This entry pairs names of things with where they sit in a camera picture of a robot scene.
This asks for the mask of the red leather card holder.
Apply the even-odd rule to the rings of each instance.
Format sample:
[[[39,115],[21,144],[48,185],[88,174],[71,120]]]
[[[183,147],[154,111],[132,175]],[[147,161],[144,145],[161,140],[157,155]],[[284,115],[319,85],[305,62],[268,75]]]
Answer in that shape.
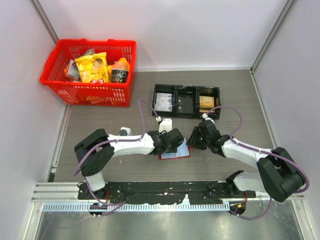
[[[173,153],[164,153],[161,154],[158,159],[159,160],[171,160],[171,159],[180,159],[180,158],[189,158],[190,147],[187,145],[187,138],[184,139],[183,143],[177,148],[176,152]]]

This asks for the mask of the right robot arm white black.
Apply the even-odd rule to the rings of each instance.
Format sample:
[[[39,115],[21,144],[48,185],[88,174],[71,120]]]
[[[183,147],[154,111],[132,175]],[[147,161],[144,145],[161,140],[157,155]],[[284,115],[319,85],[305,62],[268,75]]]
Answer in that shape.
[[[212,120],[204,120],[194,127],[187,145],[198,150],[209,149],[213,154],[257,169],[256,173],[241,170],[231,176],[231,182],[225,186],[230,197],[236,198],[244,191],[255,191],[284,202],[307,185],[305,175],[284,148],[272,150],[247,145],[227,134],[220,134]]]

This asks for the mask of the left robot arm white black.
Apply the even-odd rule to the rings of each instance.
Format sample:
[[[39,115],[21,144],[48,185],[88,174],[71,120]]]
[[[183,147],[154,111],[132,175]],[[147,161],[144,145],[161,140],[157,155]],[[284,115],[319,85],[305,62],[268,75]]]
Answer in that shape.
[[[88,183],[89,193],[95,199],[102,199],[107,193],[102,170],[112,158],[174,153],[183,141],[184,137],[177,128],[127,136],[107,134],[103,128],[97,129],[74,147],[78,161],[74,174],[81,173]]]

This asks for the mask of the gold VIP cards stack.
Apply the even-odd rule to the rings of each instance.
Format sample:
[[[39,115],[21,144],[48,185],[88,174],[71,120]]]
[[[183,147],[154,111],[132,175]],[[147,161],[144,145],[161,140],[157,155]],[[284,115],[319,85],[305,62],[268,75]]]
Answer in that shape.
[[[210,109],[214,108],[216,106],[215,104],[215,98],[211,96],[199,96],[199,112],[205,113],[209,111]]]

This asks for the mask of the black VIP cards stack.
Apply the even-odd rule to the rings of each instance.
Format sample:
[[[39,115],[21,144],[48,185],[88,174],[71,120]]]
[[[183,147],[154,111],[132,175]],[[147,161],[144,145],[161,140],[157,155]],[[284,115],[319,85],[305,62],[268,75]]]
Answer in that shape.
[[[192,114],[194,112],[193,98],[187,95],[177,97],[177,112],[179,114]]]

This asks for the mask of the silver VIP cards stack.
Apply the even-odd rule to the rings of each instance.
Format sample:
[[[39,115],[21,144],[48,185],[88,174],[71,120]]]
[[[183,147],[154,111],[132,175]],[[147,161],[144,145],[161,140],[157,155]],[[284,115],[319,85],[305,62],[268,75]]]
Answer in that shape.
[[[156,94],[154,109],[161,112],[172,112],[172,94],[171,93],[161,93]]]

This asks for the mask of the black three-compartment card tray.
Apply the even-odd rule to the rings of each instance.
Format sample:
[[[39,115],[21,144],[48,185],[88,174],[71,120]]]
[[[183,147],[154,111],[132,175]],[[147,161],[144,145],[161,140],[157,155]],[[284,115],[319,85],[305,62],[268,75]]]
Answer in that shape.
[[[162,117],[200,119],[208,114],[218,120],[220,100],[218,87],[155,84],[152,107]]]

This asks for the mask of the white plastic bottle black cap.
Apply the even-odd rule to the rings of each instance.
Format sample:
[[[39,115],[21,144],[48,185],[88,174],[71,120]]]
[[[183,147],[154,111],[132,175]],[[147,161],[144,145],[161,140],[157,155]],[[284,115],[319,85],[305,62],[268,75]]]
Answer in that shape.
[[[131,136],[132,130],[129,127],[121,127],[119,130],[120,136]]]

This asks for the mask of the red plastic shopping basket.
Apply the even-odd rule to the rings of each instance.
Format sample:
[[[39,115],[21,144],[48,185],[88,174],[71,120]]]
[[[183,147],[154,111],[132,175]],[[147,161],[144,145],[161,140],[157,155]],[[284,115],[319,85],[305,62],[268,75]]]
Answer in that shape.
[[[130,65],[127,82],[95,84],[68,80],[64,72],[67,64],[89,49],[106,52],[108,64],[126,58]],[[39,81],[69,105],[129,107],[135,83],[136,50],[134,40],[61,39],[49,55]]]

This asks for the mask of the black instant noodle cup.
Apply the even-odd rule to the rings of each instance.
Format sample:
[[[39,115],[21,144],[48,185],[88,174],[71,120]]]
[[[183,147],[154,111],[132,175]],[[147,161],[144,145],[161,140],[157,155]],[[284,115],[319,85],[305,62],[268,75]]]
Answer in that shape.
[[[126,83],[128,80],[129,71],[124,69],[113,69],[111,71],[112,83]]]

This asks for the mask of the orange snack bag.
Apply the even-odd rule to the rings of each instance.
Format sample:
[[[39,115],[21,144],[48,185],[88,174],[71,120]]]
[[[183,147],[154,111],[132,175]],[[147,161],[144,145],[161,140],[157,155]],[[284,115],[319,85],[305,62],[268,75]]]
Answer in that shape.
[[[118,61],[114,62],[112,69],[124,70],[128,72],[130,70],[130,64],[125,57],[121,57]]]

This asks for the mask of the yellow snack bag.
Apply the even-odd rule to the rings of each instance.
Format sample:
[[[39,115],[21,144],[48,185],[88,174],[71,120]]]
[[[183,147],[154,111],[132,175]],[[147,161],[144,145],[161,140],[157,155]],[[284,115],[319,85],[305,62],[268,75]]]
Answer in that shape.
[[[83,83],[103,84],[109,82],[107,53],[84,55],[75,59]]]

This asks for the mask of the blue and white small box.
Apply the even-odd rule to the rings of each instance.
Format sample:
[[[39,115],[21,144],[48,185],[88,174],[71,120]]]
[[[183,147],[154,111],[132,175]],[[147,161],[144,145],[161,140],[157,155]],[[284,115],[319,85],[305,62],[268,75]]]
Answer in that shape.
[[[64,74],[67,78],[78,81],[80,79],[79,70],[77,65],[75,65],[75,61],[71,59],[67,64],[66,68],[64,69]]]

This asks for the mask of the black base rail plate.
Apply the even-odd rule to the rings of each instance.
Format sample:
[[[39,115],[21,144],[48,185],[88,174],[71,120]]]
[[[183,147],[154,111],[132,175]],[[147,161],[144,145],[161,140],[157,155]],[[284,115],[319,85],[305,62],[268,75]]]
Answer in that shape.
[[[90,192],[86,183],[77,184],[79,200],[100,200],[111,204],[125,202],[131,205],[174,205],[188,197],[192,205],[220,204],[223,199],[255,198],[254,191],[240,191],[230,182],[219,181],[136,181],[108,182]]]

